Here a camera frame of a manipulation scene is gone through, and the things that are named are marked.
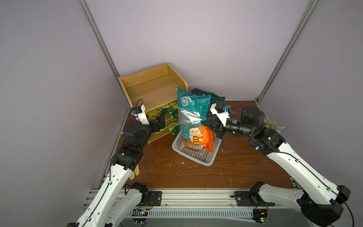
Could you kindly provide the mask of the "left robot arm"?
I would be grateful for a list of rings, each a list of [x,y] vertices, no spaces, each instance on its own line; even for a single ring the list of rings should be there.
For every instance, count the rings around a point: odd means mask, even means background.
[[[123,131],[124,141],[110,161],[109,174],[90,206],[69,227],[117,227],[137,205],[144,205],[148,198],[148,187],[133,184],[126,195],[115,204],[118,193],[143,157],[143,151],[151,134],[165,128],[164,114],[148,124],[134,120]]]

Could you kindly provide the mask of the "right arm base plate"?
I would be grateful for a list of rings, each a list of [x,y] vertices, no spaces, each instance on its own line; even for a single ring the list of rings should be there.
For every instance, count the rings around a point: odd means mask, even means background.
[[[236,201],[238,207],[276,206],[275,203],[265,202],[258,194],[249,191],[235,191],[230,197]]]

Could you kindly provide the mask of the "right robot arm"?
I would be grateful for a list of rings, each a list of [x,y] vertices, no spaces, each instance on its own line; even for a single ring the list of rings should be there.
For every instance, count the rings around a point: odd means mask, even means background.
[[[298,189],[285,189],[257,182],[248,192],[236,194],[256,207],[277,204],[300,211],[319,227],[339,220],[351,191],[336,185],[307,164],[274,129],[265,126],[265,114],[255,106],[246,106],[241,118],[232,120],[229,106],[213,104],[210,114],[201,122],[222,139],[227,133],[248,137],[249,143],[264,156],[282,167],[298,184]]]

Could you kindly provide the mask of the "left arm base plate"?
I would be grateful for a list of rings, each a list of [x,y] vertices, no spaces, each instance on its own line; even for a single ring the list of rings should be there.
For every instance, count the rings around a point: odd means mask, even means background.
[[[149,191],[147,195],[142,195],[141,202],[137,205],[137,207],[160,207],[162,194],[162,191]]]

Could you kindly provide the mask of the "green orange bee fertilizer bag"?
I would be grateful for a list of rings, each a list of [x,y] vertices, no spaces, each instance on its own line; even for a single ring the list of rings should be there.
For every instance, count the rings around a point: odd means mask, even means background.
[[[203,126],[210,107],[210,95],[195,95],[176,88],[178,118],[182,142],[185,147],[193,151],[207,150],[212,152],[214,133]]]

